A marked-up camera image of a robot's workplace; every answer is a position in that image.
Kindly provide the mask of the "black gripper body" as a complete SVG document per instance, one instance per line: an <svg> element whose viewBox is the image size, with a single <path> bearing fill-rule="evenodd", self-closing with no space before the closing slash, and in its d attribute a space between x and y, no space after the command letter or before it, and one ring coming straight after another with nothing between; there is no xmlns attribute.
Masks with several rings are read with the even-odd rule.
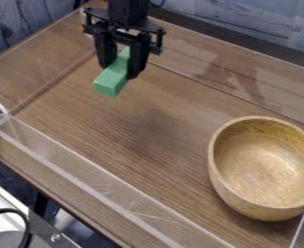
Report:
<svg viewBox="0 0 304 248"><path fill-rule="evenodd" d="M84 32L92 36L109 33L117 43L129 45L137 36L128 31L136 30L141 35L156 37L149 47L153 54L160 54L165 30L149 18L151 6L155 6L152 0L108 0L105 8L85 7Z"/></svg>

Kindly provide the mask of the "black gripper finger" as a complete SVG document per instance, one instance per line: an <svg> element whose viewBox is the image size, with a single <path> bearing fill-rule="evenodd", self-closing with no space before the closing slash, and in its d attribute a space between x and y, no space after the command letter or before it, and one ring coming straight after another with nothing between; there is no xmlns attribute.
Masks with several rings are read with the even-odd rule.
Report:
<svg viewBox="0 0 304 248"><path fill-rule="evenodd" d="M111 32L108 31L108 24L97 22L95 24L95 45L97 57L101 67L105 69L117 56L117 45Z"/></svg>
<svg viewBox="0 0 304 248"><path fill-rule="evenodd" d="M151 54L152 35L140 33L129 46L128 78L133 79L147 68Z"/></svg>

